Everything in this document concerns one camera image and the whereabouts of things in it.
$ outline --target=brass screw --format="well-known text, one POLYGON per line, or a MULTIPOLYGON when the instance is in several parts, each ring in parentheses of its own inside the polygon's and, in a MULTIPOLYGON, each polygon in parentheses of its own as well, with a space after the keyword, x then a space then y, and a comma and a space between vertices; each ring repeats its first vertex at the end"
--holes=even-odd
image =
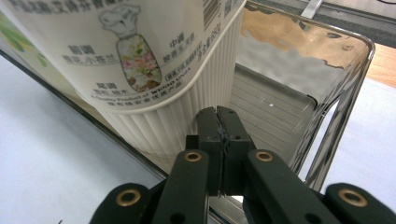
POLYGON ((268 152, 261 151, 256 153, 256 158, 259 161, 272 161, 274 159, 274 157, 268 152))
POLYGON ((140 192, 137 189, 126 189, 117 195, 116 202, 119 206, 127 207, 137 203, 140 200, 140 192), (132 199, 126 200, 125 195, 132 194, 132 199))
POLYGON ((340 189, 338 191, 338 196, 346 203, 355 205, 357 207, 367 206, 367 200, 358 192, 352 189, 340 189))
POLYGON ((184 159, 186 159, 186 161, 200 161, 201 158, 202 156, 198 152, 189 152, 186 154, 186 156, 184 156, 184 159))

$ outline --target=white table surface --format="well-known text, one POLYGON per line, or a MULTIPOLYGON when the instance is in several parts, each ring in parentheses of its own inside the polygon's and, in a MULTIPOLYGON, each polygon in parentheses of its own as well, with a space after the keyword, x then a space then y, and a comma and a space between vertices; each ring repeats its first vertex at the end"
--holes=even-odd
MULTIPOLYGON (((87 223, 117 185, 159 180, 0 57, 0 223, 87 223)), ((366 79, 325 181, 396 211, 396 90, 366 79)))

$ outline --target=brass insert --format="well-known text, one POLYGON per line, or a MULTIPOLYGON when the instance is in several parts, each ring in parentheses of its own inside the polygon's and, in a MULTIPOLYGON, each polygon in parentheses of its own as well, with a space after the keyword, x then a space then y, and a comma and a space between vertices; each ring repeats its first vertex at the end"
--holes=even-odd
POLYGON ((117 195, 116 202, 119 206, 127 207, 137 203, 139 199, 140 192, 137 189, 126 189, 117 195))
POLYGON ((274 157, 267 152, 257 152, 256 158, 259 161, 272 161, 274 159, 274 157))
POLYGON ((201 158, 202 158, 202 156, 198 152, 189 152, 184 157, 184 159, 186 159, 186 161, 200 161, 201 158))
POLYGON ((338 191, 338 196, 346 203, 357 207, 364 207, 368 204, 367 200, 361 194, 351 189, 340 189, 338 191))

